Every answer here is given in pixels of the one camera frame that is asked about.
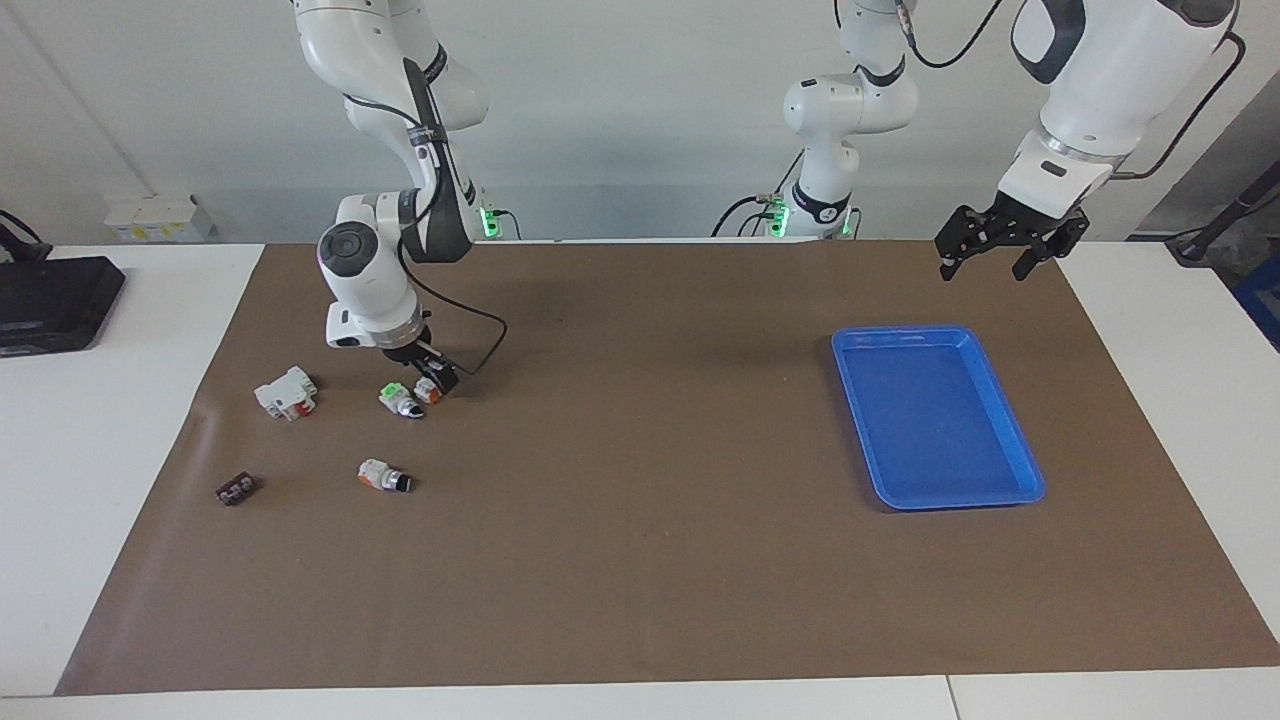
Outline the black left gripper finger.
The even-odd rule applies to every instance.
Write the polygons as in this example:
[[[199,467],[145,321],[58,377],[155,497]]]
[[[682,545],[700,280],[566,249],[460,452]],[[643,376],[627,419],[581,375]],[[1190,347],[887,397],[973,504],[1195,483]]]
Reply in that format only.
[[[934,237],[942,281],[951,281],[965,260],[989,250],[986,237],[987,224],[987,214],[968,205],[961,205],[951,213]]]
[[[1021,282],[1050,259],[1066,258],[1082,236],[1089,229],[1091,219],[1083,209],[1076,209],[1055,228],[1029,227],[1019,231],[1018,238],[1025,247],[1012,264],[1012,277]]]

